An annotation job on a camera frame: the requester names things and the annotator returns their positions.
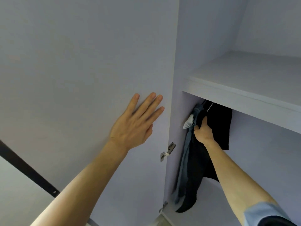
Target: light blue sleeve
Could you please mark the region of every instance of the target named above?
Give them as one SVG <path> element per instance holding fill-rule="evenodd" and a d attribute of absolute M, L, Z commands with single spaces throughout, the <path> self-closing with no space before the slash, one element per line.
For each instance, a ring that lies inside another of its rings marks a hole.
<path fill-rule="evenodd" d="M 257 226 L 267 216 L 280 216 L 290 220 L 280 206 L 267 202 L 259 202 L 248 208 L 244 213 L 244 226 Z"/>

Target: metal hinge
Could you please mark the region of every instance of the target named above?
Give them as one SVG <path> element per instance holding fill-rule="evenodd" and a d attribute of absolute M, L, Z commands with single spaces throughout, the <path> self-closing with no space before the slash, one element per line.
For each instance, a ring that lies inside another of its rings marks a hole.
<path fill-rule="evenodd" d="M 163 162 L 165 156 L 169 156 L 171 154 L 171 152 L 173 151 L 173 149 L 175 149 L 175 143 L 171 143 L 169 146 L 168 146 L 168 149 L 167 149 L 167 153 L 165 152 L 162 152 L 161 153 L 161 159 L 160 159 L 160 162 Z"/>
<path fill-rule="evenodd" d="M 162 211 L 163 211 L 163 209 L 166 207 L 166 205 L 168 204 L 168 202 L 166 201 L 166 202 L 164 202 L 164 204 L 163 204 L 163 206 L 162 206 L 162 208 L 159 210 L 159 213 L 161 213 Z"/>

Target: wardrobe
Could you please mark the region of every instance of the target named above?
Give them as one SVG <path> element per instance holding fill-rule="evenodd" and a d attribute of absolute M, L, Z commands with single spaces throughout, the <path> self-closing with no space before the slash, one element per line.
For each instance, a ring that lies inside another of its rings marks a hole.
<path fill-rule="evenodd" d="M 233 109 L 227 154 L 301 224 L 300 10 L 301 0 L 2 0 L 0 139 L 61 191 L 132 95 L 154 91 L 165 111 L 91 219 L 141 226 L 160 211 L 175 226 L 239 225 L 211 179 L 185 213 L 171 200 L 183 124 L 207 99 Z"/>

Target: shelf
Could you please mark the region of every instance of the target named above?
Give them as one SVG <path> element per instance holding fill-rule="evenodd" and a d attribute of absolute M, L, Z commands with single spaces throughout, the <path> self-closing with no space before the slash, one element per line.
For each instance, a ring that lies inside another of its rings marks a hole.
<path fill-rule="evenodd" d="M 193 71 L 183 91 L 301 133 L 301 58 L 231 51 Z"/>

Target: blue jeans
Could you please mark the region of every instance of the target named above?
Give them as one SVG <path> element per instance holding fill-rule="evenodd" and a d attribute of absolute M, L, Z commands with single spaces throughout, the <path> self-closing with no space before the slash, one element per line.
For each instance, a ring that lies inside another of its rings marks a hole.
<path fill-rule="evenodd" d="M 177 204 L 179 202 L 180 198 L 185 195 L 185 188 L 186 188 L 186 183 L 188 180 L 187 162 L 188 162 L 188 155 L 189 155 L 189 144 L 194 135 L 194 126 L 197 123 L 198 115 L 202 110 L 204 110 L 203 106 L 201 104 L 197 104 L 191 113 L 191 114 L 193 114 L 193 123 L 188 128 L 188 132 L 187 132 L 187 135 L 185 138 L 184 150 L 183 150 L 183 156 L 182 156 L 181 165 L 180 165 L 177 187 L 173 194 L 175 204 Z"/>

